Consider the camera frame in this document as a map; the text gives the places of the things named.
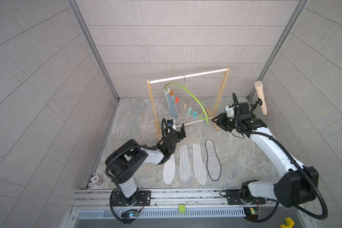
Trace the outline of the white textured foam insole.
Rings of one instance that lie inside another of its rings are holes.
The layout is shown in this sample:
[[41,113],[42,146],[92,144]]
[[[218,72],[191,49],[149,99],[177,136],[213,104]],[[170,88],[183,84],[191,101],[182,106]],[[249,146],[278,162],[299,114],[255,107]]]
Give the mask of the white textured foam insole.
[[163,167],[163,181],[165,184],[171,184],[175,177],[175,154],[172,154],[167,162],[164,163]]

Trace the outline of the white striped insole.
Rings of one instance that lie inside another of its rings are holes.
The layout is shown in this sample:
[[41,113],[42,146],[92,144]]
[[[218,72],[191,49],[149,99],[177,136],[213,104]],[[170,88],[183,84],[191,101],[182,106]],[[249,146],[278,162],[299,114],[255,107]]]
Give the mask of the white striped insole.
[[179,175],[180,179],[187,182],[191,174],[191,165],[188,156],[188,149],[186,145],[180,146],[180,165],[179,165]]
[[193,170],[196,180],[200,185],[204,185],[207,182],[207,173],[202,161],[200,145],[195,143],[192,145],[193,149]]

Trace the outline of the grey blue insole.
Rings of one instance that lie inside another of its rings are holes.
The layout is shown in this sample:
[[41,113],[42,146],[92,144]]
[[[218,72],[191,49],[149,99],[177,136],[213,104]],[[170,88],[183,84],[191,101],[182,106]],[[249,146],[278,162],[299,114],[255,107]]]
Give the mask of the grey blue insole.
[[170,111],[170,114],[171,114],[172,118],[177,119],[178,118],[178,111],[177,111],[177,108],[176,108],[176,99],[175,99],[175,97],[170,95],[169,92],[165,92],[165,97],[166,97],[167,104],[168,104],[169,111]]

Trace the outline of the dark grey felt insole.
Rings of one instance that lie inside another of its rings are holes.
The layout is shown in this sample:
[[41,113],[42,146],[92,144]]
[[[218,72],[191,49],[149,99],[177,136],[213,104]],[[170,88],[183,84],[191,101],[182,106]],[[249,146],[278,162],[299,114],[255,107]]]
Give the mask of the dark grey felt insole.
[[217,155],[216,147],[211,139],[205,141],[207,152],[207,171],[212,181],[218,181],[221,176],[221,164]]

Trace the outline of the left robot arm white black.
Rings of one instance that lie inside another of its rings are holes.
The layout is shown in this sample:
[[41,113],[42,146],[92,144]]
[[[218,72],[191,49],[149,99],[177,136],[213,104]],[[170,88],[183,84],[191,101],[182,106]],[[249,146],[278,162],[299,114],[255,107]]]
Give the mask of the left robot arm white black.
[[155,146],[141,145],[131,139],[105,160],[105,174],[116,185],[123,202],[131,206],[136,203],[139,190],[133,175],[143,163],[165,164],[174,155],[177,143],[186,137],[185,125],[176,130],[174,122],[162,119],[162,137]]

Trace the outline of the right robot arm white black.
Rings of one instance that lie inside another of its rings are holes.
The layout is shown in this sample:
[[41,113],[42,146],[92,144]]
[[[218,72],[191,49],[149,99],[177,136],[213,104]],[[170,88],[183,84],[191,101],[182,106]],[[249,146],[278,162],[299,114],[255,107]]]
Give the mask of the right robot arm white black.
[[268,126],[252,113],[264,105],[259,99],[253,106],[239,102],[232,94],[233,104],[226,111],[212,119],[219,128],[231,133],[236,130],[255,142],[273,163],[280,175],[277,183],[249,180],[241,184],[239,198],[245,204],[253,199],[264,198],[286,208],[295,207],[308,216],[324,220],[328,217],[326,202],[318,190],[319,173],[314,167],[307,167],[271,134]]

